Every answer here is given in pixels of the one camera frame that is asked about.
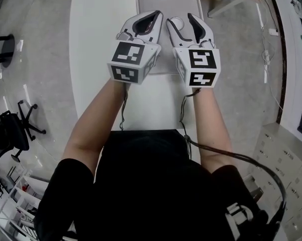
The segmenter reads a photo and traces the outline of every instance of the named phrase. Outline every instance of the concrete floor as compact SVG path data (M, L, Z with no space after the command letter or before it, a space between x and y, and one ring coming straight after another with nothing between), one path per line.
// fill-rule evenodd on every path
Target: concrete floor
M275 122L278 107L264 83L264 61L260 22L255 1L244 2L214 19L206 14L210 7L202 0L206 23L212 28L220 49L222 73L215 94L229 130L234 151L252 155L260 128ZM0 113L17 110L17 102L37 103L31 120L47 135L37 134L30 150L22 152L22 165L49 178L60 160L77 115L73 100L68 55L68 29L71 0L4 0L0 10L0 36L13 33L24 41L9 68L0 79ZM260 5L266 28L274 28L269 11ZM282 74L280 37L265 33L276 48L270 78L279 99ZM0 168L9 170L14 161L10 152L0 159ZM239 164L243 176L247 165Z

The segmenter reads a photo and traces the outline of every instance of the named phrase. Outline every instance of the forearm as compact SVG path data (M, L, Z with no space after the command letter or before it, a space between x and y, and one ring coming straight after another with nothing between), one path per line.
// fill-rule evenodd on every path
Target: forearm
M92 172L124 101L124 85L109 80L76 123L63 159L82 161Z
M213 89L203 88L193 97L196 118L197 141L199 144L221 150L231 151L231 141L217 104ZM233 160L224 155L216 155L200 149L201 164L210 172L223 165L233 164Z

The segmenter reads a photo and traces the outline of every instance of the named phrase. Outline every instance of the white table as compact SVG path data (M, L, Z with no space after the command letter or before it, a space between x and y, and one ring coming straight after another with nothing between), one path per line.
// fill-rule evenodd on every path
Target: white table
M110 42L124 22L136 14L136 0L72 0L69 57L78 117L110 78ZM181 128L180 106L188 93L191 90L185 89L179 75L149 75L142 85L131 85L124 113L125 130ZM119 113L113 130L119 129L120 121ZM186 104L184 122L188 129L194 128L192 99Z

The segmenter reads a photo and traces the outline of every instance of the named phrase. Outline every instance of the person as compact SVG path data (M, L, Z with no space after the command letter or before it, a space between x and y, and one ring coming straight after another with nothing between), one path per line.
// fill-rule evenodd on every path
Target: person
M61 240L72 222L78 240L234 240L226 208L259 208L233 159L190 160L177 130L111 132L123 87L109 80L75 125L34 219L39 240ZM193 100L198 142L231 151L213 89Z

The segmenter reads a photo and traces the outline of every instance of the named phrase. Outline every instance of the chair wheel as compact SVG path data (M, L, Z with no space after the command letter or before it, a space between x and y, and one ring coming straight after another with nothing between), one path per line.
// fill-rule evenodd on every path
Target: chair wheel
M11 157L15 162L20 163L20 159L18 157L16 157L15 155L11 155Z

